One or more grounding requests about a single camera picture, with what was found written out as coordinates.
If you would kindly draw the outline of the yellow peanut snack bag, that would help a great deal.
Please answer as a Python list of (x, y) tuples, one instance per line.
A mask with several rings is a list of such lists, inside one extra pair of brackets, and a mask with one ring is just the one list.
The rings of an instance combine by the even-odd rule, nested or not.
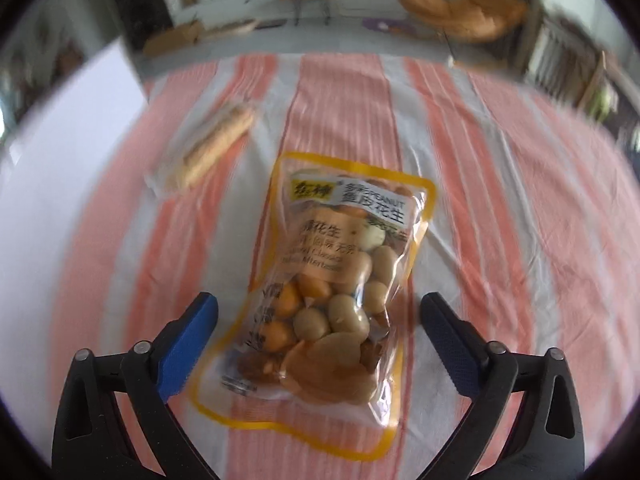
[(190, 397), (198, 411), (343, 460), (384, 456), (404, 374), (397, 307), (436, 198), (422, 177), (282, 154), (246, 299), (195, 372)]

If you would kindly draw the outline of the striped orange white tablecloth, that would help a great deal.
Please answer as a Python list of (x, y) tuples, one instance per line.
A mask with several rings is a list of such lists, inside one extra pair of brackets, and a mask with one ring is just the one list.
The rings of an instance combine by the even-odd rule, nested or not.
[(226, 479), (410, 479), (465, 403), (418, 327), (564, 351), (588, 460), (639, 394), (639, 187), (606, 132), (415, 58), (252, 54), (150, 81), (66, 250), (47, 357), (219, 332), (172, 402)]

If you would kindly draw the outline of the white cardboard box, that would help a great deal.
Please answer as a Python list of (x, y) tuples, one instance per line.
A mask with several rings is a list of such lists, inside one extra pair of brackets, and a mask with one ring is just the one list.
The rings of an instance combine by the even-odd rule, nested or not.
[(142, 111), (144, 94), (115, 40), (30, 118), (1, 188), (1, 396), (25, 426), (47, 416), (46, 345), (64, 252), (86, 195)]

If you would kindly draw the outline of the wooden dining chair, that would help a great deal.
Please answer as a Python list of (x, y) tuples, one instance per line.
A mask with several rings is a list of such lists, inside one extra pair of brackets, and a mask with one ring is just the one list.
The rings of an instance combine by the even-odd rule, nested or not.
[(579, 24), (542, 14), (524, 80), (555, 102), (584, 108), (604, 72), (605, 52)]

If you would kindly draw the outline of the orange lounge chair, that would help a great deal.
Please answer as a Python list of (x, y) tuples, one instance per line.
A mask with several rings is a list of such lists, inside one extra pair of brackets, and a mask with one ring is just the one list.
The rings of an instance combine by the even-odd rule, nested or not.
[(526, 21), (523, 0), (398, 0), (410, 16), (448, 38), (491, 42)]

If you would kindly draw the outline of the purple floor mat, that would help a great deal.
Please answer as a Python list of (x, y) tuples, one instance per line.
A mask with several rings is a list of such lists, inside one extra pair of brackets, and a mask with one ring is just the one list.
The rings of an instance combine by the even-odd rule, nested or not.
[(415, 37), (416, 29), (403, 20), (388, 20), (387, 18), (364, 18), (362, 26), (374, 32), (398, 36)]

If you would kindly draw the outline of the white tv cabinet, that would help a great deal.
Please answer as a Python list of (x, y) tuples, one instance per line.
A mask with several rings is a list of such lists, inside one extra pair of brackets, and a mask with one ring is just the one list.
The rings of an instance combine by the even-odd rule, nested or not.
[(407, 11), (399, 0), (209, 0), (175, 11), (172, 22), (199, 21), (206, 27), (248, 20), (303, 20), (304, 18), (392, 18)]

